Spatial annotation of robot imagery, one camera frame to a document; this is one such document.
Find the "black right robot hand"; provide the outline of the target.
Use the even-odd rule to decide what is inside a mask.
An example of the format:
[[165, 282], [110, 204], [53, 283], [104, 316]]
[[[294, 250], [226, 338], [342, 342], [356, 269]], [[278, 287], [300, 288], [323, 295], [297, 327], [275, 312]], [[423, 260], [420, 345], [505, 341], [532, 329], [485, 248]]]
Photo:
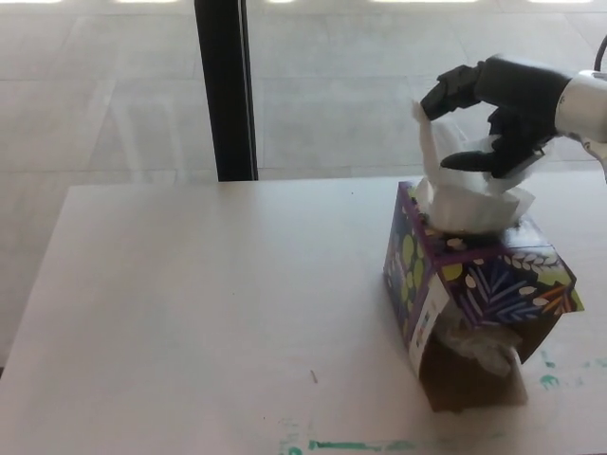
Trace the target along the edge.
[[469, 150], [445, 157], [445, 169], [512, 177], [543, 156], [543, 147], [560, 133], [556, 109], [573, 76], [544, 65], [494, 55], [475, 66], [459, 65], [437, 77], [422, 99], [426, 117], [437, 120], [479, 103], [495, 107], [488, 117], [489, 150]]

